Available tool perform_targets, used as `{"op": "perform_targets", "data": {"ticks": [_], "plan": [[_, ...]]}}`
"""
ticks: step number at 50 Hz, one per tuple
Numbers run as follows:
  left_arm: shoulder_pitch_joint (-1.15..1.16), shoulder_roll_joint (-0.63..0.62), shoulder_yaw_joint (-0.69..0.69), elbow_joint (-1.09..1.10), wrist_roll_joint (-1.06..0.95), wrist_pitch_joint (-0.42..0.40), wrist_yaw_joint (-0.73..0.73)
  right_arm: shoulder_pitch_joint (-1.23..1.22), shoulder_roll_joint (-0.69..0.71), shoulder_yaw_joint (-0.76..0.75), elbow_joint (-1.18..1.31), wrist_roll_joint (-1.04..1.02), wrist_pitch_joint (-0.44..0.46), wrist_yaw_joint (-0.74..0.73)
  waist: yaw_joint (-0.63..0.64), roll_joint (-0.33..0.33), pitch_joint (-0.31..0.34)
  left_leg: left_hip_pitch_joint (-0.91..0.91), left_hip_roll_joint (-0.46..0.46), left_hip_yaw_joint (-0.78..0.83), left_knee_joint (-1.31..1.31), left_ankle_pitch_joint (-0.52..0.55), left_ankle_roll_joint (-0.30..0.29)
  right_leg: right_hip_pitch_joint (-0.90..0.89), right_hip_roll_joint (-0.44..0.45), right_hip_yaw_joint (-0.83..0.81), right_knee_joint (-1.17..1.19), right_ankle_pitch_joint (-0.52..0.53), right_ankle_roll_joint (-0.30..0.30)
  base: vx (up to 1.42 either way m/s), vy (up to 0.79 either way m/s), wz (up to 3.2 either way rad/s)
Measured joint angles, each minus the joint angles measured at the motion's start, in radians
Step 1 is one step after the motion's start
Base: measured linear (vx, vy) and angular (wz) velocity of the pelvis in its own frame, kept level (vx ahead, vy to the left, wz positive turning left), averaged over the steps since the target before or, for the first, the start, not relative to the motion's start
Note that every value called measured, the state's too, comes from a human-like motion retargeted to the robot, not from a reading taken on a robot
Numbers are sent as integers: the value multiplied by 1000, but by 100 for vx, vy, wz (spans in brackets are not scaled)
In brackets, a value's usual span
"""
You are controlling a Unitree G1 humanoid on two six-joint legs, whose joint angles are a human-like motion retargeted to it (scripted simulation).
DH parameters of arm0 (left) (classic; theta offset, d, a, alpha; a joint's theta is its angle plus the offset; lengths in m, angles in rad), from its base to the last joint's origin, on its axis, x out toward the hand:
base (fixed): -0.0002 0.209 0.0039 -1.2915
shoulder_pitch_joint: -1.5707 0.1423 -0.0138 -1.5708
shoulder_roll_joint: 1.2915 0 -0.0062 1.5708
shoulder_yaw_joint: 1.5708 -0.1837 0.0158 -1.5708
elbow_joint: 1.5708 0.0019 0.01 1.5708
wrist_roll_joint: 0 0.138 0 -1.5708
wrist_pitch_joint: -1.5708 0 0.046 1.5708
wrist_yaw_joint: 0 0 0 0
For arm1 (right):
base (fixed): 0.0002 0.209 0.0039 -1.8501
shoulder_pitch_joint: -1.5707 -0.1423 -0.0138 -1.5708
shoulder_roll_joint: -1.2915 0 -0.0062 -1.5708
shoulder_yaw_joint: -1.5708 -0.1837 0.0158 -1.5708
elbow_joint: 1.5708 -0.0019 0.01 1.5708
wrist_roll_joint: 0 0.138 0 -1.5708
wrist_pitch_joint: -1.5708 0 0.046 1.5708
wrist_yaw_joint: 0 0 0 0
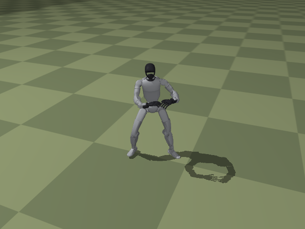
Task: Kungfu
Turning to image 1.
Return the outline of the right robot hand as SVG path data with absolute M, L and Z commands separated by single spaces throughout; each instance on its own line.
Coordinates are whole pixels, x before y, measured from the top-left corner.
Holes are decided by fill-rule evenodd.
M 153 101 L 153 102 L 150 102 L 150 103 L 146 103 L 146 105 L 143 106 L 143 108 L 148 108 L 149 106 L 157 106 L 159 108 L 160 106 L 160 102 L 159 101 Z

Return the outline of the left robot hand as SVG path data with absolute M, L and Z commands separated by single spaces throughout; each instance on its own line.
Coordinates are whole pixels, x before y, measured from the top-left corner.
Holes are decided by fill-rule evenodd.
M 161 106 L 161 105 L 163 106 L 163 105 L 165 104 L 165 105 L 163 106 L 163 108 L 164 108 L 166 105 L 167 105 L 167 106 L 166 106 L 166 108 L 167 108 L 169 105 L 176 103 L 177 100 L 174 100 L 173 98 L 171 98 L 170 100 L 169 100 L 169 99 L 165 99 L 165 100 L 162 100 L 161 102 L 162 102 L 162 103 L 160 104 L 160 106 Z M 162 106 L 161 106 L 161 107 L 162 107 Z M 165 109 L 166 109 L 166 108 L 165 108 Z

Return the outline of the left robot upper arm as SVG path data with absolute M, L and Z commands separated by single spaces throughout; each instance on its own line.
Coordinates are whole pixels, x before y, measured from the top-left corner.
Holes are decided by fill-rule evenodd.
M 164 85 L 165 88 L 171 93 L 170 96 L 173 97 L 175 94 L 173 87 L 165 80 L 165 79 L 159 79 L 160 84 Z

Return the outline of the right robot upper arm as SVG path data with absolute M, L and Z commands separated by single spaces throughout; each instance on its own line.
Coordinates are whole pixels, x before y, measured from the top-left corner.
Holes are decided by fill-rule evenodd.
M 140 99 L 140 100 L 141 100 L 141 98 L 139 97 L 139 94 L 140 94 L 141 86 L 142 86 L 142 80 L 137 80 L 135 83 L 135 88 L 134 88 L 134 96 L 137 96 L 137 99 Z

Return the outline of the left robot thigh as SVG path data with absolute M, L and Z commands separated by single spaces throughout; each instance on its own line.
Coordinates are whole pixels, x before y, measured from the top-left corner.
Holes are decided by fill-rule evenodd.
M 171 132 L 171 121 L 170 121 L 170 118 L 168 117 L 168 114 L 165 110 L 165 108 L 159 106 L 158 108 L 158 114 L 162 120 L 162 124 L 164 126 L 164 129 L 162 131 L 162 133 L 165 135 L 165 136 L 168 136 L 169 133 Z

